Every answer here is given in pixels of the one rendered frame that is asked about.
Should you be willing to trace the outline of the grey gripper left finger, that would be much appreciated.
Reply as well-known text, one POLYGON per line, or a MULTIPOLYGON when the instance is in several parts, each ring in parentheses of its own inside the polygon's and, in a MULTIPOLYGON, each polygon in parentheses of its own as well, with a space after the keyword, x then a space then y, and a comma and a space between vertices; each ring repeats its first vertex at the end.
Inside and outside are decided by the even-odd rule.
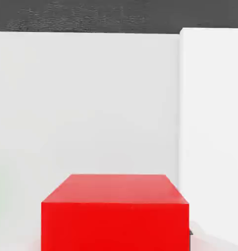
POLYGON ((7 228, 4 239, 4 251, 41 251, 39 227, 7 228))

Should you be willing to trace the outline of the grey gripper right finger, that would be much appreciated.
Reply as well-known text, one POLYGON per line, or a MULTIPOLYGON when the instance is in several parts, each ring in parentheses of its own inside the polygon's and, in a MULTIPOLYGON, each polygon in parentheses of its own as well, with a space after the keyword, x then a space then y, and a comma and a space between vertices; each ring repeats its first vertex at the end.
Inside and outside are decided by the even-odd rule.
POLYGON ((238 245, 206 234, 198 223, 189 222, 190 251, 238 251, 238 245))

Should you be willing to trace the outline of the small red cube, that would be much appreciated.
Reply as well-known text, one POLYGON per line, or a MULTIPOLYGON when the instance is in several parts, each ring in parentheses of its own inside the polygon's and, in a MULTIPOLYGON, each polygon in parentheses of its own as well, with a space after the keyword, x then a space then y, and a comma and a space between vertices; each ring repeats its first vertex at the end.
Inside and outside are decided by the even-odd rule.
POLYGON ((41 251, 190 251, 189 203, 165 175, 70 175, 41 203, 41 251))

